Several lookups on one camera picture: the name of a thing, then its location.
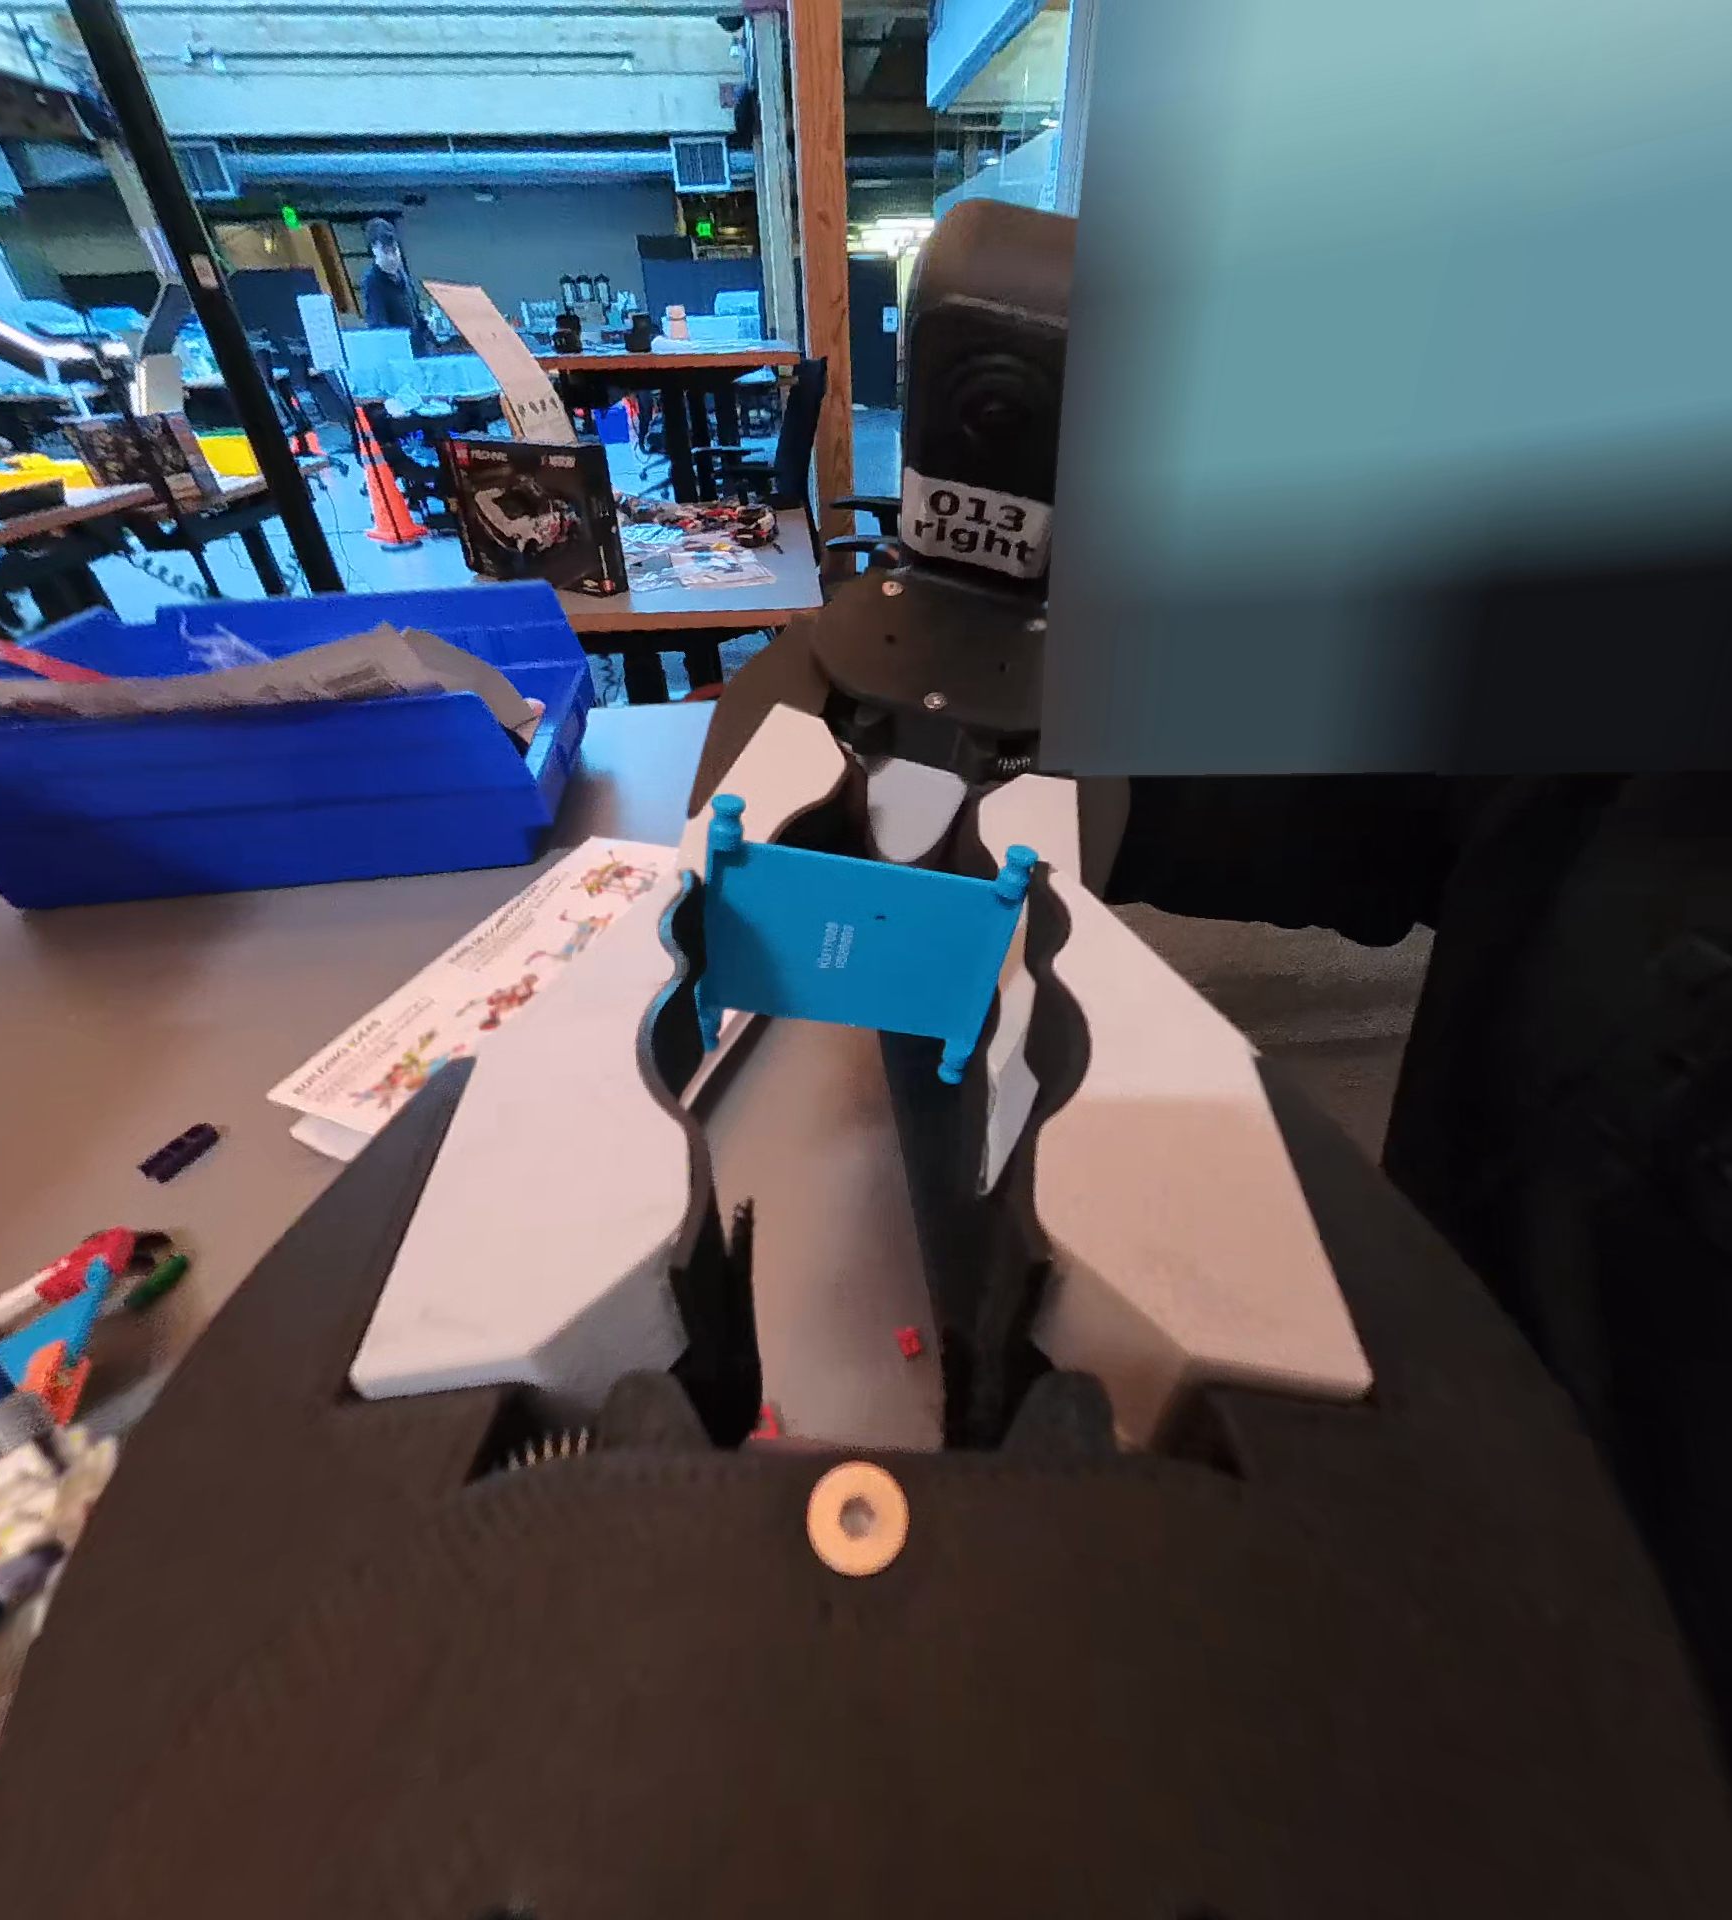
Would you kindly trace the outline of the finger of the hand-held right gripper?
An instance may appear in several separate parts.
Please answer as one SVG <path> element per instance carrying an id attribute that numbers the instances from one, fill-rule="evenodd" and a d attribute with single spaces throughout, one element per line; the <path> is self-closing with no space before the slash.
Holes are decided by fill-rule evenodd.
<path id="1" fill-rule="evenodd" d="M 744 802 L 740 829 L 750 845 L 800 852 L 855 849 L 855 758 L 824 720 L 774 707 L 726 773 L 701 765 L 704 785 L 689 804 L 679 843 L 679 871 L 707 877 L 712 802 Z"/>
<path id="2" fill-rule="evenodd" d="M 997 877 L 1006 871 L 1008 852 L 1025 846 L 1034 862 L 1107 901 L 1108 780 L 1003 780 L 975 807 L 975 845 L 990 857 Z"/>

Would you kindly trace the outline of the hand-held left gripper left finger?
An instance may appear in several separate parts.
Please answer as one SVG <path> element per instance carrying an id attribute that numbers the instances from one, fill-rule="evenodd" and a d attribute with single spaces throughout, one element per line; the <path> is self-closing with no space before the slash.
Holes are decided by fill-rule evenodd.
<path id="1" fill-rule="evenodd" d="M 707 893 L 665 877 L 543 1010 L 473 1062 L 350 1361 L 369 1402 L 531 1388 L 595 1429 L 673 1377 L 710 1440 L 759 1426 L 753 1202 L 717 1194 L 685 1092 L 704 1067 Z"/>

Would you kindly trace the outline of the blue panel piece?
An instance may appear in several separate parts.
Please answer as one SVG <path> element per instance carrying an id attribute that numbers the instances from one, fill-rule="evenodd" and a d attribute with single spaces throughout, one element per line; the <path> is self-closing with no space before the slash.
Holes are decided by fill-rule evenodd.
<path id="1" fill-rule="evenodd" d="M 761 843 L 746 811 L 718 795 L 707 817 L 693 991 L 704 1048 L 732 1013 L 803 1020 L 939 1042 L 939 1078 L 962 1085 L 1038 852 L 1013 845 L 997 877 L 952 877 Z"/>

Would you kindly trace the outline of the colourful toy construction model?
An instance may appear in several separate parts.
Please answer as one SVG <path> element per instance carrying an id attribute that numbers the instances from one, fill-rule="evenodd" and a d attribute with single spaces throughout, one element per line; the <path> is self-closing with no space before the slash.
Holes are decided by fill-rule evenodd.
<path id="1" fill-rule="evenodd" d="M 0 1457 L 0 1630 L 40 1621 L 117 1466 L 119 1442 L 80 1419 L 97 1328 L 152 1313 L 188 1271 L 171 1237 L 105 1229 L 0 1295 L 0 1368 L 55 1422 L 62 1449 L 62 1466 L 26 1440 Z"/>

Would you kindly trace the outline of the grey table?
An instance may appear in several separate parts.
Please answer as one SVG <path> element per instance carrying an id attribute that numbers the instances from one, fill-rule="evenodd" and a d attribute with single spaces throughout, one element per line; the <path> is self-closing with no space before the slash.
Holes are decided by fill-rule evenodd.
<path id="1" fill-rule="evenodd" d="M 671 704 L 669 658 L 685 668 L 685 699 L 721 685 L 723 647 L 818 613 L 824 580 L 807 511 L 779 509 L 769 542 L 641 541 L 624 589 L 558 598 L 586 655 L 621 662 L 623 699 L 641 708 Z"/>

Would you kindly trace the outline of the instruction booklet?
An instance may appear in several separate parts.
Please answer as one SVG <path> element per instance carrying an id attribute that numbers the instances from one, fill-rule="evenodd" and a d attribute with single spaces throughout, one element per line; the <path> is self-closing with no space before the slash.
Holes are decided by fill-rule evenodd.
<path id="1" fill-rule="evenodd" d="M 477 1057 L 671 882 L 676 861 L 676 849 L 621 837 L 578 843 L 267 1094 L 291 1140 L 352 1162 L 442 1068 Z"/>

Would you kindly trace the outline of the black office chair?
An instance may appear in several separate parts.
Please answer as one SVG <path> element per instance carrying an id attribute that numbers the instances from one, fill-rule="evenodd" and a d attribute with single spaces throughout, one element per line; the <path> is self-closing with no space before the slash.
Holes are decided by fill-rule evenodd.
<path id="1" fill-rule="evenodd" d="M 770 449 L 748 443 L 707 443 L 693 450 L 695 494 L 701 503 L 766 511 L 809 507 L 828 369 L 828 358 L 815 357 L 800 360 L 791 372 L 779 434 Z"/>

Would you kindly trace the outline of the black toy box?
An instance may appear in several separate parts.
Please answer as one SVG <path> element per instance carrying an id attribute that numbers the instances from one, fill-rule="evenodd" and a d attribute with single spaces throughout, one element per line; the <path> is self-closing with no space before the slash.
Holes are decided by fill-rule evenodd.
<path id="1" fill-rule="evenodd" d="M 603 445 L 447 436 L 441 463 L 464 564 L 477 579 L 543 583 L 590 598 L 629 593 Z"/>

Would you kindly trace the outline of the wooden table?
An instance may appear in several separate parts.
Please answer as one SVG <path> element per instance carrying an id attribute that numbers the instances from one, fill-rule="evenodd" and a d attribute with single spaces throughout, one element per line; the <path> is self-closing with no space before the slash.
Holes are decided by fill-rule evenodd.
<path id="1" fill-rule="evenodd" d="M 548 377 L 577 382 L 581 392 L 604 389 L 609 394 L 657 397 L 671 493 L 679 505 L 693 507 L 715 501 L 723 469 L 740 463 L 740 385 L 755 377 L 773 382 L 792 377 L 803 353 L 780 343 L 759 343 L 725 351 L 541 353 L 536 362 Z"/>

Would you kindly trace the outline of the person's dark clothing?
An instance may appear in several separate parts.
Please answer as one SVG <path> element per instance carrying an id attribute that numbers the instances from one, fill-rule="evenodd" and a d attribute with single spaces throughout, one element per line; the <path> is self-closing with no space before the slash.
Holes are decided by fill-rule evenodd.
<path id="1" fill-rule="evenodd" d="M 1732 1771 L 1732 775 L 1128 788 L 1117 904 L 1430 929 L 1383 1169 L 1573 1399 Z"/>

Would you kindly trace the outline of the orange traffic cone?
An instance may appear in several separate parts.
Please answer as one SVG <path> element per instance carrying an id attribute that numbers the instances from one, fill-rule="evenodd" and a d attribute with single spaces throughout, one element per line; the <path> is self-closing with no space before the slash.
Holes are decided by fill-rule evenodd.
<path id="1" fill-rule="evenodd" d="M 359 456 L 361 472 L 369 496 L 366 539 L 379 549 L 400 552 L 425 545 L 429 531 L 414 517 L 382 445 L 375 434 L 369 410 L 356 402 L 352 407 L 352 445 Z"/>

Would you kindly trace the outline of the tilted white sign board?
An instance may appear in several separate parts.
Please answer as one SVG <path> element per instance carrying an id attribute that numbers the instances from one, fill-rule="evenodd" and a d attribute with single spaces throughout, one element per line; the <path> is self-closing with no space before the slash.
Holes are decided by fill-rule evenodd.
<path id="1" fill-rule="evenodd" d="M 514 441 L 571 449 L 578 434 L 567 402 L 541 358 L 481 286 L 427 283 L 427 292 L 470 353 L 494 377 L 501 409 Z"/>

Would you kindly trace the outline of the crumpled grey paper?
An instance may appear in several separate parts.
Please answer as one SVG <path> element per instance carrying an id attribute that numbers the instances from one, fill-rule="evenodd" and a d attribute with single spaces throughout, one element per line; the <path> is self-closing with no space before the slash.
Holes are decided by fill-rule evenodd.
<path id="1" fill-rule="evenodd" d="M 531 739 L 548 704 L 442 636 L 377 627 L 274 661 L 169 678 L 48 678 L 21 666 L 0 681 L 0 723 L 115 723 L 225 717 L 267 708 L 369 704 L 470 695 L 510 735 Z"/>

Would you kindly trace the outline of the bright blue object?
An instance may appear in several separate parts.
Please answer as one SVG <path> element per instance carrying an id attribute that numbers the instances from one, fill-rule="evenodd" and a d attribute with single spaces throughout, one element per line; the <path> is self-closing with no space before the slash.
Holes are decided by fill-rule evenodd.
<path id="1" fill-rule="evenodd" d="M 534 861 L 595 686 L 543 583 L 208 601 L 145 624 L 67 620 L 48 678 L 171 678 L 283 661 L 391 624 L 546 702 L 507 732 L 468 693 L 113 723 L 0 723 L 0 897 L 17 909 L 254 894 Z"/>

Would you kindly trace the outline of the wooden post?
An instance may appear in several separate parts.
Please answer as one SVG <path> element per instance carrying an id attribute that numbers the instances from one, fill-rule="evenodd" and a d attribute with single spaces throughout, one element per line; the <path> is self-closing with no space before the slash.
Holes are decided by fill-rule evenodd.
<path id="1" fill-rule="evenodd" d="M 787 7 L 792 154 L 800 226 L 805 355 L 824 360 L 827 397 L 815 441 L 816 503 L 828 572 L 851 532 L 855 493 L 855 355 L 849 193 L 849 93 L 842 3 Z"/>

